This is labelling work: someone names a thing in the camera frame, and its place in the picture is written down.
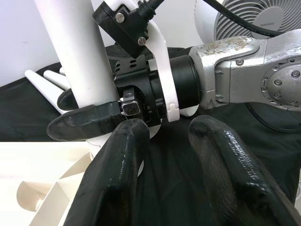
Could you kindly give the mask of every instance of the metal screw head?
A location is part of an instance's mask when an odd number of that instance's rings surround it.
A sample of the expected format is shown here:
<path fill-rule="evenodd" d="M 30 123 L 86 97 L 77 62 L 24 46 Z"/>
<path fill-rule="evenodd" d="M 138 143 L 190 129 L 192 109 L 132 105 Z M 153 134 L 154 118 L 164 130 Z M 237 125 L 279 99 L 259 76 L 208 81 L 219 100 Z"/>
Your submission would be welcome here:
<path fill-rule="evenodd" d="M 236 60 L 236 65 L 237 66 L 242 66 L 243 64 L 244 64 L 244 60 L 243 59 L 238 59 L 238 60 Z"/>
<path fill-rule="evenodd" d="M 294 72 L 292 73 L 292 77 L 293 77 L 294 79 L 299 78 L 299 77 L 300 77 L 300 72 L 299 72 L 299 71 L 294 71 Z"/>
<path fill-rule="evenodd" d="M 282 81 L 281 81 L 280 79 L 276 79 L 276 80 L 274 81 L 274 84 L 275 84 L 276 86 L 281 86 L 281 85 L 282 85 Z"/>
<path fill-rule="evenodd" d="M 146 39 L 144 37 L 140 37 L 138 39 L 138 45 L 139 46 L 145 46 L 145 44 L 146 44 Z"/>
<path fill-rule="evenodd" d="M 122 23 L 124 22 L 124 15 L 122 13 L 117 13 L 116 16 L 115 16 L 115 19 L 117 21 L 117 23 Z"/>

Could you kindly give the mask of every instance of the black connector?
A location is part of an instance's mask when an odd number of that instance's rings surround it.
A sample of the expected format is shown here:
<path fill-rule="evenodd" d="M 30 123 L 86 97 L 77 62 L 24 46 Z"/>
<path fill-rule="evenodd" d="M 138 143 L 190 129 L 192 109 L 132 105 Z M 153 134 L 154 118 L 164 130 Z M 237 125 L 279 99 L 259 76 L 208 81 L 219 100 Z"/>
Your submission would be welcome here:
<path fill-rule="evenodd" d="M 113 11 L 103 2 L 94 12 L 93 18 L 131 57 L 137 58 L 146 48 L 148 22 L 162 2 L 139 1 L 139 7 L 133 11 L 125 5 Z"/>

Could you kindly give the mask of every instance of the white cylindrical pole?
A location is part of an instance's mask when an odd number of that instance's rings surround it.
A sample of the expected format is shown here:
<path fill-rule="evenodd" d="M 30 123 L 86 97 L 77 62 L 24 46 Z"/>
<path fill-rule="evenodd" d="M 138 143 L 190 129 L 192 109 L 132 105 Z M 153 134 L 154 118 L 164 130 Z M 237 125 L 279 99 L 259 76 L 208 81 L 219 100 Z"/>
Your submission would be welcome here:
<path fill-rule="evenodd" d="M 62 88 L 63 90 L 68 90 L 71 88 L 67 77 L 64 75 L 52 71 L 45 71 L 44 78 L 47 79 L 48 81 L 51 81 L 52 83 Z"/>
<path fill-rule="evenodd" d="M 31 70 L 27 70 L 25 76 L 60 114 L 67 112 L 57 106 L 57 99 L 63 93 L 62 89 Z"/>
<path fill-rule="evenodd" d="M 118 100 L 90 0 L 35 0 L 79 107 Z M 93 144 L 102 146 L 103 139 Z"/>

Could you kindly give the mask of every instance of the robotic arm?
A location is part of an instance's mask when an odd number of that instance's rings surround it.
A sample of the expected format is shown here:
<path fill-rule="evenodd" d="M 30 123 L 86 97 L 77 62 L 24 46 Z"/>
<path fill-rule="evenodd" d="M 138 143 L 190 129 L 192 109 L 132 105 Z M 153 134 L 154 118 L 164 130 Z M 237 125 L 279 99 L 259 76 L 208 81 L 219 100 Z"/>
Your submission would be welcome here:
<path fill-rule="evenodd" d="M 179 108 L 200 104 L 203 109 L 210 109 L 230 103 L 257 102 L 300 111 L 300 39 L 301 30 L 268 40 L 233 37 L 192 47 L 188 56 L 170 59 Z M 167 116 L 155 60 L 146 61 L 142 55 L 117 62 L 114 83 L 121 101 L 64 114 L 51 122 L 48 134 L 57 140 L 84 140 L 112 132 L 127 119 L 142 119 L 152 127 L 160 125 Z M 68 91 L 59 99 L 62 109 L 70 107 L 64 106 L 74 99 L 70 94 Z M 85 120 L 83 126 L 79 117 L 97 120 Z"/>

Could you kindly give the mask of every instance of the white bracket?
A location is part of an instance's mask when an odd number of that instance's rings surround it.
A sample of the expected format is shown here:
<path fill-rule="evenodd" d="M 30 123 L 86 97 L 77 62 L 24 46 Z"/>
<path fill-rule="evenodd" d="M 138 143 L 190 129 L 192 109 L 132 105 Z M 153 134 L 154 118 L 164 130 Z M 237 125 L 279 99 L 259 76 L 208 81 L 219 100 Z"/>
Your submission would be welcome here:
<path fill-rule="evenodd" d="M 122 4 L 131 11 L 138 8 L 138 4 L 133 0 L 105 0 L 105 2 L 113 11 L 116 11 Z M 179 102 L 171 72 L 166 41 L 153 20 L 149 21 L 147 31 L 149 38 L 145 46 L 153 53 L 157 63 L 167 118 L 169 122 L 177 121 L 180 119 Z"/>

